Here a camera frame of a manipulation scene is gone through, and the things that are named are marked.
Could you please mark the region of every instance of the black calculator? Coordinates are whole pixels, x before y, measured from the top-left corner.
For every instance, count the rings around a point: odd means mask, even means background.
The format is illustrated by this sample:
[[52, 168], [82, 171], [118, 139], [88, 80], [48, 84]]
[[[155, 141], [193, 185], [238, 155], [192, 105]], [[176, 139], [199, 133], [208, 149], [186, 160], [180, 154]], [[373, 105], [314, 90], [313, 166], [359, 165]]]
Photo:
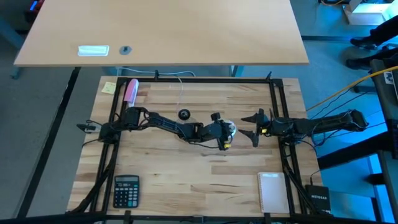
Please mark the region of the black calculator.
[[114, 208], [136, 208], [139, 202], [139, 176], [117, 175], [114, 177]]

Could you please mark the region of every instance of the notepad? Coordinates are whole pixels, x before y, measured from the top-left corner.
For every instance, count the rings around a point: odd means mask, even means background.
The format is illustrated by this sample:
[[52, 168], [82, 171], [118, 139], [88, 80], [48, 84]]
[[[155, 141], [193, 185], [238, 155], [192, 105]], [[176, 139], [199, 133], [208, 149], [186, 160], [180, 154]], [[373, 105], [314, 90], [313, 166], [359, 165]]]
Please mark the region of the notepad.
[[261, 211], [263, 213], [289, 213], [285, 176], [283, 173], [258, 173]]

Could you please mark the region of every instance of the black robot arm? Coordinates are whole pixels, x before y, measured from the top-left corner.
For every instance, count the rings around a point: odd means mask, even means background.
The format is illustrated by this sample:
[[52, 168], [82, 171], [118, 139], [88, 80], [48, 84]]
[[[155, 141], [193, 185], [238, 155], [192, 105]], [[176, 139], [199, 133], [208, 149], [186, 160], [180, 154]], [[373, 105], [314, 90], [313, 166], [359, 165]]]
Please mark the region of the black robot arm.
[[357, 110], [349, 110], [338, 115], [318, 119], [273, 118], [272, 116], [271, 119], [268, 119], [264, 110], [259, 109], [259, 112], [255, 115], [242, 118], [242, 120], [256, 124], [255, 132], [239, 130], [250, 138], [253, 147], [258, 146], [260, 134], [267, 137], [281, 137], [283, 143], [296, 144], [305, 136], [341, 129], [364, 131], [368, 125], [362, 113]]
[[158, 113], [149, 112], [142, 107], [130, 107], [121, 117], [112, 123], [105, 123], [99, 132], [99, 141], [114, 144], [121, 131], [141, 131], [155, 127], [176, 134], [180, 139], [191, 143], [201, 143], [217, 140], [219, 150], [227, 150], [232, 141], [234, 125], [224, 122], [219, 113], [211, 115], [213, 123], [204, 126], [203, 123], [178, 123], [165, 118]]

